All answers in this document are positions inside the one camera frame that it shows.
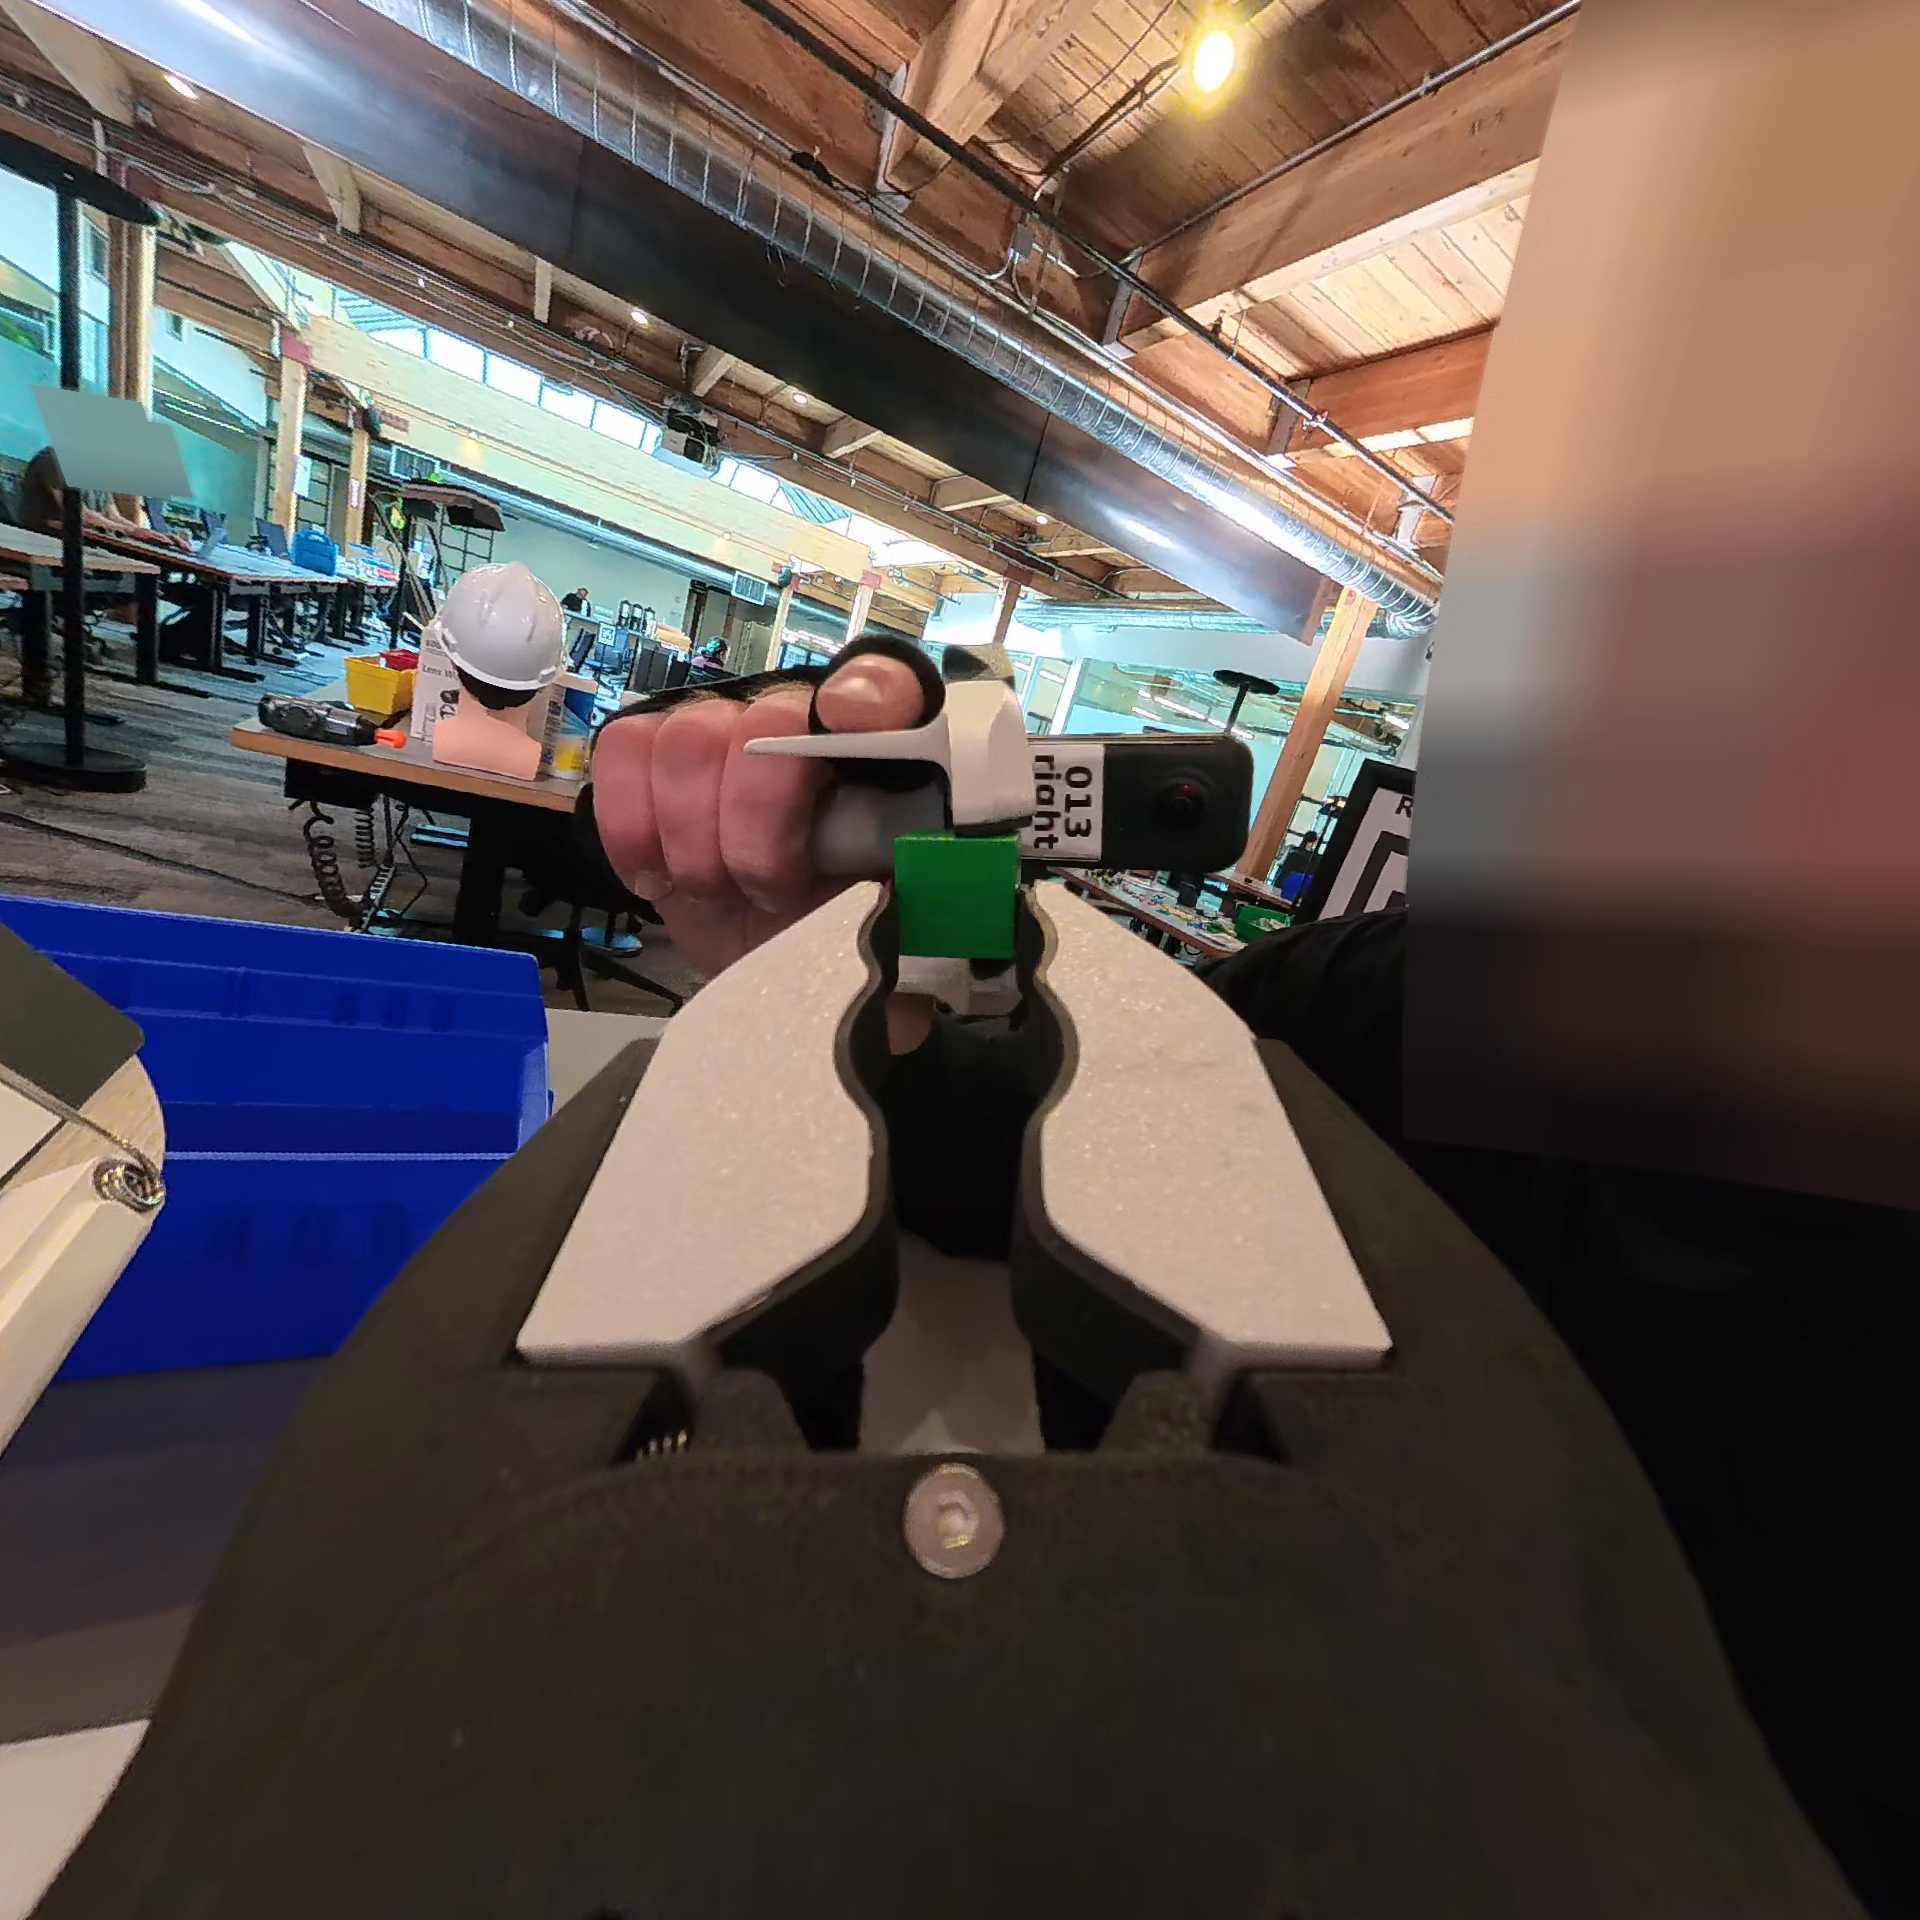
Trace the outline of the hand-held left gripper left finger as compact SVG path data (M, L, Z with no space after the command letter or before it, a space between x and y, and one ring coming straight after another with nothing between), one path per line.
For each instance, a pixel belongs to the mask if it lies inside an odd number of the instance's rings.
M896 914L852 881L671 1018L516 1333L561 1368L639 1365L702 1407L782 1386L804 1437L855 1441L899 1308L881 1093Z

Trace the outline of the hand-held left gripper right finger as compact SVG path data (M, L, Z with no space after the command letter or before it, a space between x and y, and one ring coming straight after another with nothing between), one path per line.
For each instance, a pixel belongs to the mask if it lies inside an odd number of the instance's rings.
M1255 1036L1060 881L1019 918L1038 1087L1015 1318L1102 1407L1147 1373L1222 1413L1255 1373L1371 1373L1392 1335Z

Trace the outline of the green cube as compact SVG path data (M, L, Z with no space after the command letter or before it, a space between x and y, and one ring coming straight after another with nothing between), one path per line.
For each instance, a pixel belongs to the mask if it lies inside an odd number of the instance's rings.
M902 834L895 868L902 957L1017 957L1019 834Z

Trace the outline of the person's right hand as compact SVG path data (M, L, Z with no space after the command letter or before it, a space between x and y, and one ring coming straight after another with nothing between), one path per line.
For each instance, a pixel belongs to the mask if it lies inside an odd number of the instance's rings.
M758 756L761 735L913 728L915 668L839 657L818 687L782 678L748 697L711 690L607 725L592 750L592 817L612 873L658 912L679 956L714 977L848 886L814 868L824 760Z

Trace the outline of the black and white sign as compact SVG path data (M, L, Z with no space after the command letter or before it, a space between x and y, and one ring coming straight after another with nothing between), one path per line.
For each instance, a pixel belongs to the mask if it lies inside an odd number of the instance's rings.
M1415 786L1418 772L1406 766L1363 762L1315 868L1302 920L1403 908Z

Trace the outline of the blue plastic bin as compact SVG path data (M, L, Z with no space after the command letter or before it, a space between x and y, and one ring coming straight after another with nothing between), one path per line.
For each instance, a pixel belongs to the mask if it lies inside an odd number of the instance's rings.
M8 896L131 1017L168 1199L59 1381L320 1360L554 1113L530 956Z

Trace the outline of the wooden work table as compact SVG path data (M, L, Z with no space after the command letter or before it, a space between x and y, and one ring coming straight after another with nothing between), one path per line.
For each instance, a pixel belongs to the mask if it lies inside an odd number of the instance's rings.
M465 864L449 937L474 949L530 953L554 969L582 1009L592 1008L588 975L633 984L671 1013L684 997L636 969L640 949L625 938L622 924L652 918L655 909L631 896L604 854L588 850L582 812L586 778L542 775L515 778L482 775L432 759L412 738L401 745L288 735L250 720L232 728L235 750L283 762L283 798L313 808L371 808L394 799L415 814L467 821ZM562 928L503 928L502 909L520 876L535 909L562 905Z

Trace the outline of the mannequin head bust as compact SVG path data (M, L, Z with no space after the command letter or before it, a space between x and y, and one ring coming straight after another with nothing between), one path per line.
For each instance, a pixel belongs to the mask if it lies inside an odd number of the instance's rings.
M440 697L431 752L434 762L487 777L535 782L545 766L545 717L552 685L503 687L462 670Z

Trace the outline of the white hard hat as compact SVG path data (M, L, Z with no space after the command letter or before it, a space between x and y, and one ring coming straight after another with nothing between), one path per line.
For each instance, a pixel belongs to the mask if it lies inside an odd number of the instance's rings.
M428 641L476 697L523 704L562 668L567 613L527 564L474 566L449 588L424 631Z

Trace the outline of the printed instruction board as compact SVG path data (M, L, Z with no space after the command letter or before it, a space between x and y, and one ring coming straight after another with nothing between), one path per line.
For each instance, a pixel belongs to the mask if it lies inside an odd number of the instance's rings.
M3 1439L150 1236L166 1124L138 1024L3 933Z

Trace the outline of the person's black upper body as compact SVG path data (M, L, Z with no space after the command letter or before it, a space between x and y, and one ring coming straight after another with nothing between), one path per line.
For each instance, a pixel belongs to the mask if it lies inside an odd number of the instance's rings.
M1607 1398L1862 1903L1916 1916L1916 1214L1470 1146L1403 1157Z

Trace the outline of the silver ceiling duct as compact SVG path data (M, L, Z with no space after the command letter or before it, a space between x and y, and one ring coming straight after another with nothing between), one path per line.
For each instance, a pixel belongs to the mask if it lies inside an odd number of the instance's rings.
M1371 599L1387 634L1431 631L1439 588L1257 481L625 49L535 4L372 10L459 66L492 117L516 111L523 156L511 170L570 192L577 271L660 271L672 310L723 310L723 344L827 372L831 396L859 414L1249 616L1281 624L1320 572Z

